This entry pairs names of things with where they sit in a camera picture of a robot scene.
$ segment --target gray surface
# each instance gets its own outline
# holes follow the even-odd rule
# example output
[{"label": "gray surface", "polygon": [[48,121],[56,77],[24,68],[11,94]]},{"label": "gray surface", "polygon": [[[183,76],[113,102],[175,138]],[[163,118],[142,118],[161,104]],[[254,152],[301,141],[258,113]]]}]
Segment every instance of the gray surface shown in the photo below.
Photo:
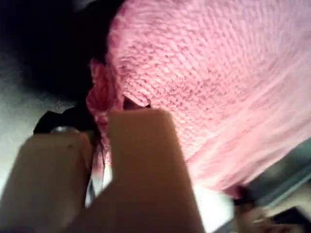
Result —
[{"label": "gray surface", "polygon": [[0,42],[0,192],[19,146],[47,111],[62,112],[72,101],[27,87],[25,67]]},{"label": "gray surface", "polygon": [[253,180],[249,188],[260,206],[272,208],[311,178],[311,139]]}]

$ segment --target knit texture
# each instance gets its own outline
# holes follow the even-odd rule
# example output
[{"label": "knit texture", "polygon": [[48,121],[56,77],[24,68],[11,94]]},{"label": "knit texture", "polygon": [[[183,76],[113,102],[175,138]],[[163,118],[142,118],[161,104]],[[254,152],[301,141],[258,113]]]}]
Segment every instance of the knit texture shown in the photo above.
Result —
[{"label": "knit texture", "polygon": [[311,136],[310,22],[310,0],[126,0],[91,61],[106,150],[126,96],[172,113],[193,183],[250,182]]}]

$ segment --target beige object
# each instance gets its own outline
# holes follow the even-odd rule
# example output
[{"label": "beige object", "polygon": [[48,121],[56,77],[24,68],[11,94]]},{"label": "beige object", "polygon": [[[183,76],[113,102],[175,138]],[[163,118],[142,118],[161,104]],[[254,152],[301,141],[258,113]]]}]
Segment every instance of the beige object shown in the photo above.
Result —
[{"label": "beige object", "polygon": [[0,229],[203,233],[171,116],[161,110],[114,113],[109,128],[113,180],[88,209],[86,134],[28,139],[0,202]]}]

